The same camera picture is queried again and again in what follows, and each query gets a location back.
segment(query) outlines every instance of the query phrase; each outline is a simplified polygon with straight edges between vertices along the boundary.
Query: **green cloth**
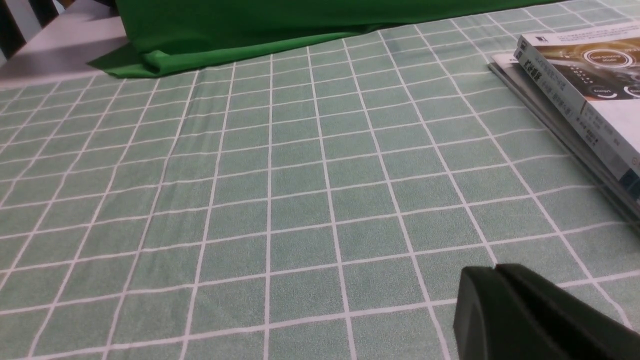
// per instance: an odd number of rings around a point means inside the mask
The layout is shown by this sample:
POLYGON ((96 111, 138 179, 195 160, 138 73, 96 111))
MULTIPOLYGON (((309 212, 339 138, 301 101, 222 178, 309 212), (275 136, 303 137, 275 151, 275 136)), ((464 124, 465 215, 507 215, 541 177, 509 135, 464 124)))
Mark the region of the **green cloth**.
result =
POLYGON ((131 43, 90 65, 119 78, 156 78, 387 26, 555 1, 117 0, 131 43))

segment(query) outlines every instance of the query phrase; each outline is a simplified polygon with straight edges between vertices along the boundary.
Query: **black object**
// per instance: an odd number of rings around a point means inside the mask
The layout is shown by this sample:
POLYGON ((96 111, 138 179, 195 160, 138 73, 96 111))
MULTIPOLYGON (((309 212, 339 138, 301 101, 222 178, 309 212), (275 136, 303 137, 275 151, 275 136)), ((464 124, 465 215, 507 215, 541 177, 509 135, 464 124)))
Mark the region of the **black object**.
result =
POLYGON ((29 4, 43 28, 58 16, 58 9, 53 4, 53 0, 29 0, 29 4))
POLYGON ((12 57, 25 44, 15 19, 5 0, 0 0, 0 50, 6 58, 12 57))
POLYGON ((637 360, 640 335, 522 265, 462 269, 460 360, 637 360))

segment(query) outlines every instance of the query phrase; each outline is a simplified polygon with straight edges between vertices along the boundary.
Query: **book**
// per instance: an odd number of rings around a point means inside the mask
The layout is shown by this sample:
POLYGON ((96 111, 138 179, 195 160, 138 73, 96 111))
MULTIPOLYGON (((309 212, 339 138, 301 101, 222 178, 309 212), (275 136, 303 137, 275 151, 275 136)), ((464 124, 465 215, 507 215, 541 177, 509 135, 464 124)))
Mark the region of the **book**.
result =
POLYGON ((579 130, 567 121, 563 113, 556 108, 547 94, 539 88, 534 80, 519 64, 513 54, 496 54, 492 56, 489 69, 546 125, 551 132, 576 155, 578 159, 597 177, 613 195, 617 197, 635 216, 640 217, 640 206, 629 196, 610 168, 617 170, 626 164, 606 146, 592 147, 583 140, 579 130))
POLYGON ((640 22, 524 34, 514 57, 640 202, 640 22))

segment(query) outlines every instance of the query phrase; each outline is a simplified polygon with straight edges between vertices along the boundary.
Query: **book spine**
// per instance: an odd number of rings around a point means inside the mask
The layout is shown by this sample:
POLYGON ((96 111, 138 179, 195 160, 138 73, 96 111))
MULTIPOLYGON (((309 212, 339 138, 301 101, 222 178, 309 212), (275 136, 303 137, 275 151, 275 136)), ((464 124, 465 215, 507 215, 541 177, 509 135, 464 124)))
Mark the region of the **book spine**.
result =
POLYGON ((586 102, 582 95, 580 93, 577 93, 577 96, 575 94, 574 96, 566 94, 565 90, 570 85, 567 84, 562 87, 560 81, 557 80, 560 78, 560 74, 555 76, 550 74, 548 68, 551 66, 549 65, 547 69, 541 66, 535 57, 537 51, 531 51, 533 46, 521 46, 522 42, 523 39, 521 38, 518 41, 518 50, 516 50, 515 57, 527 75, 551 100, 576 133, 591 148, 633 200, 640 204, 640 195, 632 190, 636 185, 634 179, 638 178, 636 172, 626 164, 623 158, 607 142, 601 140, 601 136, 597 131, 594 131, 591 123, 582 117, 580 111, 585 107, 586 102))

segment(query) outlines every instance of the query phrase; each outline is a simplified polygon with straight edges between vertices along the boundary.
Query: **book cover image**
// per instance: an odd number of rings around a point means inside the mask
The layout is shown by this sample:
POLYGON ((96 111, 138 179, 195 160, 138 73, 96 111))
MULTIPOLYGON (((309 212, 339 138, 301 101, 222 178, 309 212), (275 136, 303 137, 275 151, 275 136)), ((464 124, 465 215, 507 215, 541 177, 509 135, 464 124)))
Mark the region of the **book cover image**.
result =
POLYGON ((589 101, 640 99, 640 37, 536 49, 589 101))

